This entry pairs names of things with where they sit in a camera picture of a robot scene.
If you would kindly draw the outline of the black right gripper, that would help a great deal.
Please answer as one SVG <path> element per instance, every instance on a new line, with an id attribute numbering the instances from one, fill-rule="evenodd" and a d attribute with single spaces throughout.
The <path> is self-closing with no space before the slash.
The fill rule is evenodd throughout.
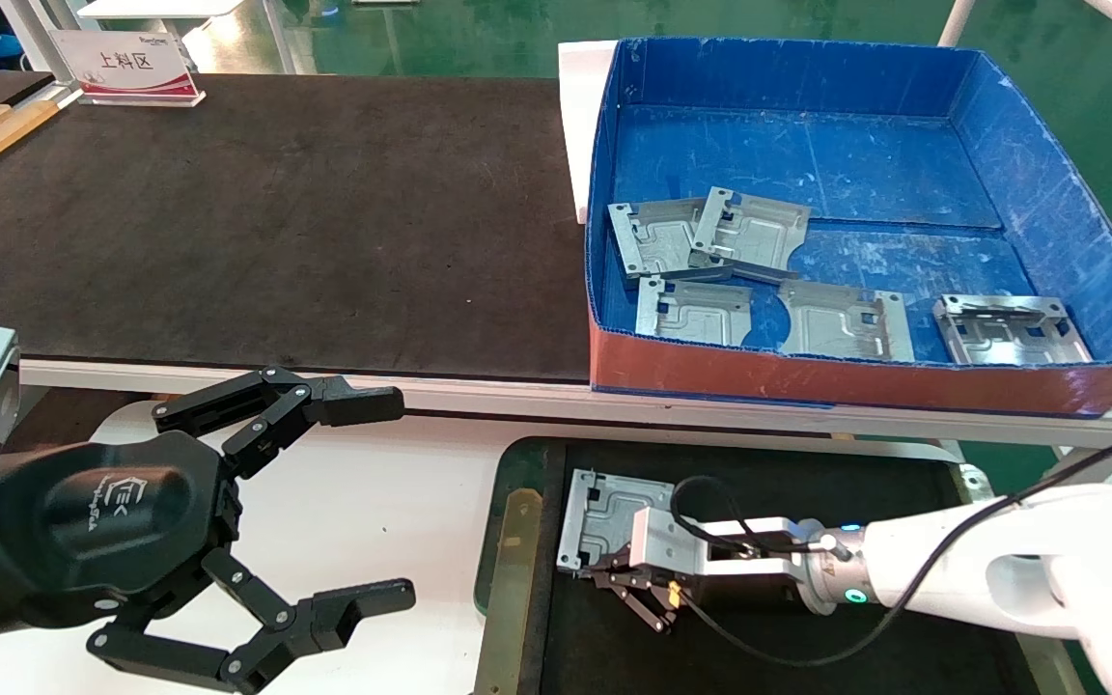
<path id="1" fill-rule="evenodd" d="M 629 554 L 600 555 L 599 560 L 577 572 L 578 579 L 609 590 L 654 633 L 666 634 L 677 620 L 679 603 L 671 588 L 692 598 L 703 610 L 808 610 L 800 597 L 797 582 L 790 576 L 691 576 L 662 577 L 657 585 L 636 580 Z"/>

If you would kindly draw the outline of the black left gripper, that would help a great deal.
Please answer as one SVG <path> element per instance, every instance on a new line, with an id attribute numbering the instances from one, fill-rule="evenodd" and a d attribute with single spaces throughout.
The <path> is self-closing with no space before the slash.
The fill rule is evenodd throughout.
<path id="1" fill-rule="evenodd" d="M 254 478 L 314 426 L 404 415 L 396 387 L 358 390 L 342 375 L 264 368 L 156 406 L 163 434 L 149 440 L 87 441 L 9 465 L 0 471 L 0 588 L 12 625 L 76 627 L 129 606 L 177 610 L 210 579 L 259 622 L 241 646 L 152 636 L 157 610 L 141 608 L 97 631 L 87 651 L 132 676 L 234 694 L 261 694 L 296 661 L 342 651 L 363 620 L 410 610 L 413 582 L 285 603 L 224 549 L 241 514 L 234 478 Z M 234 424 L 244 427 L 222 443 L 222 458 L 195 439 Z"/>

